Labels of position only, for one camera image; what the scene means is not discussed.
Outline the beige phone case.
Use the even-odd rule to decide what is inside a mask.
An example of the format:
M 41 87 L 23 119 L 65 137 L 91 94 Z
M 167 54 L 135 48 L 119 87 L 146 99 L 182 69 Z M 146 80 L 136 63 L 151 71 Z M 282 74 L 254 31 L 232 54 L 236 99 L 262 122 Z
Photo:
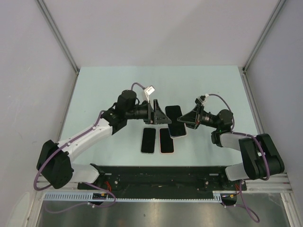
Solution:
M 187 136 L 187 130 L 184 127 L 169 128 L 169 135 L 173 139 L 182 138 Z

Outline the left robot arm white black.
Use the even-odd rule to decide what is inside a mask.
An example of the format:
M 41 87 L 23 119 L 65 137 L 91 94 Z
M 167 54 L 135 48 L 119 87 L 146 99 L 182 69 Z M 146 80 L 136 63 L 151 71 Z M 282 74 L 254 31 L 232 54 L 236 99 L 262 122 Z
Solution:
M 143 120 L 145 124 L 153 125 L 171 123 L 156 99 L 152 104 L 149 101 L 136 104 L 136 99 L 134 91 L 124 90 L 113 106 L 101 111 L 96 122 L 82 132 L 59 142 L 45 142 L 36 165 L 38 172 L 34 179 L 34 189 L 41 191 L 48 188 L 37 186 L 40 175 L 55 189 L 60 189 L 69 182 L 89 183 L 94 189 L 101 188 L 105 178 L 92 164 L 72 165 L 81 153 L 117 133 L 127 125 L 128 120 Z

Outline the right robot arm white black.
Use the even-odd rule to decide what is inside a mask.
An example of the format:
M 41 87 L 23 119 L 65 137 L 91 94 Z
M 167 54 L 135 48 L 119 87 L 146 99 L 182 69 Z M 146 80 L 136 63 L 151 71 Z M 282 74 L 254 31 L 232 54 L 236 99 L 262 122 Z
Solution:
M 214 115 L 197 104 L 194 109 L 178 118 L 191 129 L 204 125 L 215 130 L 211 133 L 213 144 L 231 148 L 241 153 L 242 162 L 225 168 L 218 184 L 224 190 L 231 189 L 237 180 L 268 180 L 272 175 L 285 171 L 284 162 L 269 134 L 256 136 L 232 131 L 233 113 L 227 109 Z

